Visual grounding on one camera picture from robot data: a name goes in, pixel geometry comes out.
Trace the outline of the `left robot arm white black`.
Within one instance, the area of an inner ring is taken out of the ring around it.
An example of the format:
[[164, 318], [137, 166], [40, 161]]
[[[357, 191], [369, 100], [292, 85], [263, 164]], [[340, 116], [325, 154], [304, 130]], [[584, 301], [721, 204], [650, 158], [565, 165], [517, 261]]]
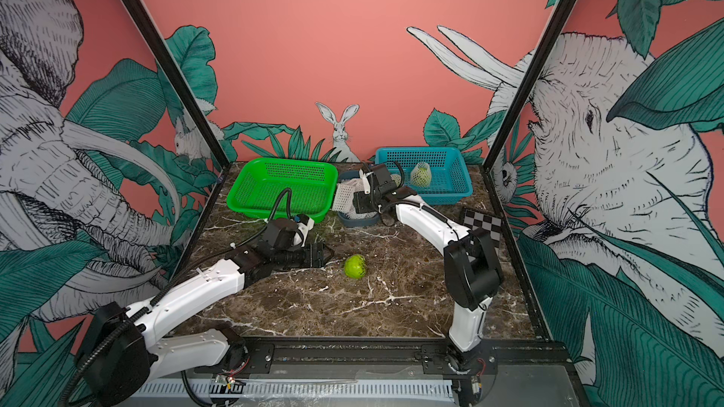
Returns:
[[182, 337], [169, 333], [274, 272], [320, 269], [334, 255], [322, 241], [292, 251], [245, 245], [221, 254], [209, 268], [156, 297], [128, 307], [110, 303], [99, 308], [59, 404], [115, 406], [148, 382], [196, 367], [208, 367], [233, 382], [255, 359], [240, 335], [226, 329]]

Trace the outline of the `teal plastic basket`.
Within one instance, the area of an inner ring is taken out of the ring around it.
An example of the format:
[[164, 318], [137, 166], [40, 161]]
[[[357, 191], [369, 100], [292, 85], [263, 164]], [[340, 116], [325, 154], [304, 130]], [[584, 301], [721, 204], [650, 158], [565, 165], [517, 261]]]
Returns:
[[[469, 170], [456, 148], [382, 147], [376, 150], [374, 161], [385, 163], [391, 173], [398, 173], [395, 163], [400, 163], [405, 171], [405, 186], [418, 192], [428, 205], [454, 205], [473, 195]], [[430, 167], [428, 186], [412, 182], [412, 172], [420, 162]]]

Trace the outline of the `black white checkerboard plate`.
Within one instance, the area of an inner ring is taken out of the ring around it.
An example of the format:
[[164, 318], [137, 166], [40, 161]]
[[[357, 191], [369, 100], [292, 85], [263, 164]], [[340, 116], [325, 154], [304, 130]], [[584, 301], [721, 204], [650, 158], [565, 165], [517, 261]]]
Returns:
[[483, 229], [490, 233], [496, 248], [500, 247], [502, 240], [502, 225], [500, 218], [492, 216], [485, 211], [463, 207], [460, 213], [461, 223], [471, 230]]

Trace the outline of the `black left frame post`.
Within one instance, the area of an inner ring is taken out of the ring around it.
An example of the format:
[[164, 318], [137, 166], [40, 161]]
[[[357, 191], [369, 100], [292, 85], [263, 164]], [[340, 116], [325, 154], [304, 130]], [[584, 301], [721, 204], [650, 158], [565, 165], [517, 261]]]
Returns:
[[160, 64], [161, 71], [166, 75], [171, 83], [172, 90], [179, 97], [185, 110], [190, 114], [193, 122], [196, 124], [205, 143], [211, 150], [211, 153], [220, 163], [222, 171], [227, 170], [231, 162], [226, 157], [224, 149], [218, 142], [218, 138], [213, 134], [207, 118], [201, 111], [196, 98], [186, 81], [179, 65], [170, 52], [169, 46], [160, 35], [156, 23], [152, 19], [147, 7], [143, 4], [143, 0], [121, 0], [133, 20], [136, 28], [139, 30], [146, 44], [149, 46], [156, 61]]

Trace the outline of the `black right frame post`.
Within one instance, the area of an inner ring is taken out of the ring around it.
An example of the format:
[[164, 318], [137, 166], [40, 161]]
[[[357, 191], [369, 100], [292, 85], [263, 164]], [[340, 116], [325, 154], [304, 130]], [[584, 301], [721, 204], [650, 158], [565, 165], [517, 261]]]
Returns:
[[537, 45], [537, 49], [535, 49], [535, 53], [532, 56], [529, 67], [524, 74], [520, 86], [518, 86], [516, 90], [516, 95], [505, 115], [505, 119], [503, 120], [493, 146], [489, 150], [488, 157], [483, 164], [484, 173], [489, 173], [492, 170], [494, 162], [497, 160], [501, 150], [503, 150], [503, 145], [505, 145], [506, 139], [512, 132], [518, 115], [520, 115], [523, 107], [528, 103], [535, 83], [552, 53], [556, 40], [569, 19], [569, 15], [571, 15], [576, 2], [577, 0], [557, 1], [552, 16]]

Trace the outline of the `bright green plastic basket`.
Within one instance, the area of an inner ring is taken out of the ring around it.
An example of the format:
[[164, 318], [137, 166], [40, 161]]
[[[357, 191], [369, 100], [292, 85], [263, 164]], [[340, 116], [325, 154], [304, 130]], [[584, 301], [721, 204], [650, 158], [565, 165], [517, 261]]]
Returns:
[[246, 163], [226, 197], [227, 207], [249, 218], [269, 217], [279, 194], [291, 189], [290, 213], [320, 223], [331, 209], [339, 172], [329, 163], [257, 158]]

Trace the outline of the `dark blue small bin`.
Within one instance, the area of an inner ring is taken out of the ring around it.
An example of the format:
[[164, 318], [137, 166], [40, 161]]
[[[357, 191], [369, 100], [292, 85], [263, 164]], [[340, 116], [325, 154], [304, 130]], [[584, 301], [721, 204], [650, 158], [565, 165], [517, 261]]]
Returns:
[[[344, 171], [339, 176], [339, 183], [342, 180], [348, 180], [348, 179], [354, 179], [354, 178], [360, 178], [359, 173], [357, 171]], [[341, 213], [337, 213], [337, 215], [341, 219], [342, 224], [347, 228], [373, 226], [375, 224], [378, 224], [378, 222], [380, 222], [379, 215], [374, 212], [366, 213], [366, 218], [363, 218], [361, 220], [350, 220]]]

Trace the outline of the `black frame post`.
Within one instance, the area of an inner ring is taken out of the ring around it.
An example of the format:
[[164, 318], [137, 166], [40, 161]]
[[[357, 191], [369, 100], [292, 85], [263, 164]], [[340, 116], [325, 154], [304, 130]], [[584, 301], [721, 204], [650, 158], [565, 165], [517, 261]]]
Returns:
[[497, 160], [501, 150], [503, 150], [503, 145], [505, 145], [506, 139], [512, 132], [518, 115], [520, 115], [523, 107], [528, 103], [535, 83], [552, 53], [556, 40], [569, 19], [569, 15], [571, 15], [576, 2], [577, 0], [557, 1], [552, 16], [537, 45], [537, 49], [535, 49], [535, 53], [532, 56], [529, 67], [524, 74], [520, 86], [518, 86], [516, 90], [516, 95], [505, 115], [505, 119], [503, 120], [493, 146], [489, 150], [488, 157], [483, 164], [484, 173], [489, 173], [492, 170], [494, 162]]
[[227, 170], [231, 162], [226, 157], [224, 149], [218, 142], [218, 138], [213, 134], [207, 118], [201, 111], [196, 98], [186, 81], [179, 65], [170, 52], [169, 46], [160, 35], [156, 23], [152, 19], [147, 7], [143, 4], [143, 0], [121, 0], [133, 20], [136, 28], [139, 30], [146, 44], [149, 46], [156, 61], [160, 64], [161, 71], [166, 75], [171, 83], [172, 90], [179, 97], [185, 110], [190, 114], [193, 122], [196, 124], [205, 143], [211, 150], [211, 153], [220, 163], [222, 171]]

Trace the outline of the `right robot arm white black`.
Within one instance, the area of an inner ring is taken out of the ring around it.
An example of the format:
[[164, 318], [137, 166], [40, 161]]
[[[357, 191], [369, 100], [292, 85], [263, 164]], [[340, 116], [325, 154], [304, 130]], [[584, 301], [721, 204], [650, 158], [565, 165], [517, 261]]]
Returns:
[[363, 164], [359, 176], [363, 190], [354, 194], [357, 212], [390, 211], [442, 254], [445, 286], [454, 300], [448, 337], [460, 352], [469, 352], [482, 341], [486, 313], [505, 280], [490, 231], [448, 219], [415, 190], [396, 183], [384, 164]]

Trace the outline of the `stack of white foam nets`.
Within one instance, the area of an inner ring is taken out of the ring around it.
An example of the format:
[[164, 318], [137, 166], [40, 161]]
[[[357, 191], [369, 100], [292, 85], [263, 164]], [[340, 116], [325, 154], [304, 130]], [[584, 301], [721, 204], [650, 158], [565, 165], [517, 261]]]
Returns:
[[354, 206], [356, 192], [364, 192], [364, 183], [360, 178], [342, 180], [337, 184], [332, 211], [343, 214], [350, 220], [366, 218], [366, 213], [358, 213]]

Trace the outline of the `black front mounting rail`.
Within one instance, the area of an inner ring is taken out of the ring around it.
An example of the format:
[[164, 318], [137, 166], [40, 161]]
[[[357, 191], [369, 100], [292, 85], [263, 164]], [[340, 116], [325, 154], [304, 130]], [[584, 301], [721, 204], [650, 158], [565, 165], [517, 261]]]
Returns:
[[449, 339], [247, 337], [242, 348], [201, 373], [221, 374], [239, 369], [241, 375], [269, 374], [286, 366], [412, 366], [428, 375], [456, 378], [492, 375], [500, 365], [569, 365], [572, 360], [560, 342], [485, 339], [462, 352]]

